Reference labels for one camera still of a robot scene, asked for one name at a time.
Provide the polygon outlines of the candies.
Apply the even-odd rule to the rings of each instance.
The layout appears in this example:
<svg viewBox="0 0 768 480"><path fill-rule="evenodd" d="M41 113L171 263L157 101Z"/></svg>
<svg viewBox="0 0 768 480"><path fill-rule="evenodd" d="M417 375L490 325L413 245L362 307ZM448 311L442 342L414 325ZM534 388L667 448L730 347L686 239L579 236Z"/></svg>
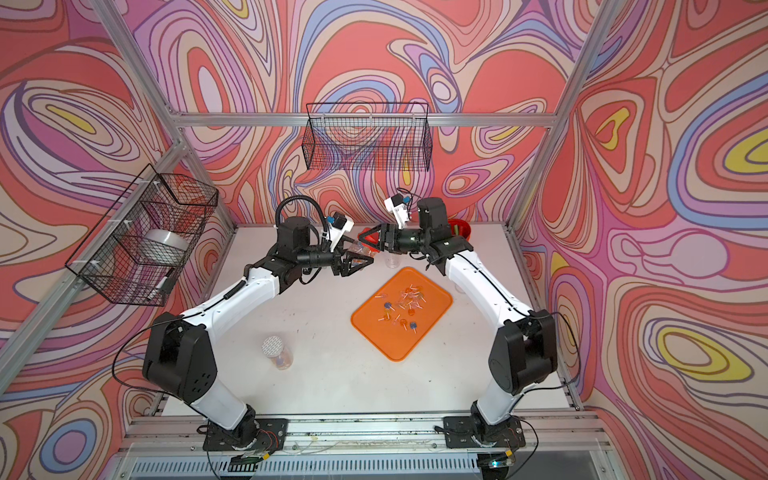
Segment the candies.
<svg viewBox="0 0 768 480"><path fill-rule="evenodd" d="M381 305L382 313L377 319L378 322L399 325L412 333L418 331L415 317L427 303L422 286L410 284L395 293L378 292L372 299Z"/></svg>

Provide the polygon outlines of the clear candy jar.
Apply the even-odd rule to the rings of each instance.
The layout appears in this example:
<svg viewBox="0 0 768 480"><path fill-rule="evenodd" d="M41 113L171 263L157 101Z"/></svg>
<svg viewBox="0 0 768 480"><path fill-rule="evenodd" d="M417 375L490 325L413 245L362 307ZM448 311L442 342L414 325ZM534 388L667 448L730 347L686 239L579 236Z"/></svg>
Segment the clear candy jar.
<svg viewBox="0 0 768 480"><path fill-rule="evenodd" d="M389 269L398 269L401 264L400 256L391 252L383 252L384 264Z"/></svg>

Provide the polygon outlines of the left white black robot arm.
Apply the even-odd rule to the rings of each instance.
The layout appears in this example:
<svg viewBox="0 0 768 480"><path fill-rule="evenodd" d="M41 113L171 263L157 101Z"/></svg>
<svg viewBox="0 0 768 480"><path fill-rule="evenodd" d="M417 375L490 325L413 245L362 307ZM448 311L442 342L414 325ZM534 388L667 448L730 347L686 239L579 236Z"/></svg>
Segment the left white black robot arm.
<svg viewBox="0 0 768 480"><path fill-rule="evenodd" d="M254 409L218 377L215 343L251 311L284 293L305 271L328 267L348 277L372 264L370 256L346 249L351 219L325 219L318 241L306 217L276 226L276 241L266 255L245 266L241 278L210 300L174 315L165 312L151 325L142 375L167 395L204 416L235 450L252 448L261 432Z"/></svg>

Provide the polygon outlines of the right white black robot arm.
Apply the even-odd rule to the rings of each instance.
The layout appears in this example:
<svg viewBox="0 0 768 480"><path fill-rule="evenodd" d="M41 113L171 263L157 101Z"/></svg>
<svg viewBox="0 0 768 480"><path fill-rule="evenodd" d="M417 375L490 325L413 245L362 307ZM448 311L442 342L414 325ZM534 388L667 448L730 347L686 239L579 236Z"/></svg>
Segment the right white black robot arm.
<svg viewBox="0 0 768 480"><path fill-rule="evenodd" d="M448 440L467 436L482 447L496 445L513 430L512 412L524 395L537 388L558 366L557 325L551 313L534 311L517 299L483 265L474 247L449 224L444 201L417 202L417 227L409 227L409 207L402 195L385 201L395 222L362 231L358 240L391 254L418 254L458 286L490 322L495 337L488 356L491 383L473 402L469 425L444 426Z"/></svg>

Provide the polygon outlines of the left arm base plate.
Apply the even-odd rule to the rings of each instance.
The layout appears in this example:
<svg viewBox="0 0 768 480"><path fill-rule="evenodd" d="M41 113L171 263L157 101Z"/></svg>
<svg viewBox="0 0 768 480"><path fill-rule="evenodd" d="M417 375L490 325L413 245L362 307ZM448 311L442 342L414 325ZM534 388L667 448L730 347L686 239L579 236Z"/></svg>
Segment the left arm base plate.
<svg viewBox="0 0 768 480"><path fill-rule="evenodd" d="M257 418L225 430L208 422L196 432L204 437L203 449L208 452L274 453L284 447L288 424L286 418Z"/></svg>

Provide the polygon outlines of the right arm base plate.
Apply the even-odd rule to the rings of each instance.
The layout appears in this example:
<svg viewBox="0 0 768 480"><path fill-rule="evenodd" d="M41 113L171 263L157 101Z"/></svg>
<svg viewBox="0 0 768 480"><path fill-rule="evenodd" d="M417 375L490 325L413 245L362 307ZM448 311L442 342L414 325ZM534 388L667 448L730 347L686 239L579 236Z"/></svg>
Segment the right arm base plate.
<svg viewBox="0 0 768 480"><path fill-rule="evenodd" d="M520 419L511 416L488 425L479 416L446 416L434 430L444 436L449 449L504 448L516 451L526 446Z"/></svg>

